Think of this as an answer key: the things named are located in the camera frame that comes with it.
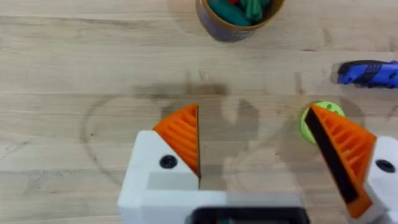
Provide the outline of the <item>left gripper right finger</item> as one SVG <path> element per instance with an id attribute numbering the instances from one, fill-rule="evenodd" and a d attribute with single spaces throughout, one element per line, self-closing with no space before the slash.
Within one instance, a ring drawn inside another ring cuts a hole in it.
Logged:
<path id="1" fill-rule="evenodd" d="M 350 223 L 397 224 L 397 139 L 377 136 L 318 105 L 308 107 L 304 121 Z"/>

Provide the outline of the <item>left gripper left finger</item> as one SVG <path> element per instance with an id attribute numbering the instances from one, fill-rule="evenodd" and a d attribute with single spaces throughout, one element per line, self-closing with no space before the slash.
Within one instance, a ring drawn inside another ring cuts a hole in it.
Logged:
<path id="1" fill-rule="evenodd" d="M 123 223 L 184 223 L 199 188 L 198 105 L 139 131 L 118 198 Z"/>

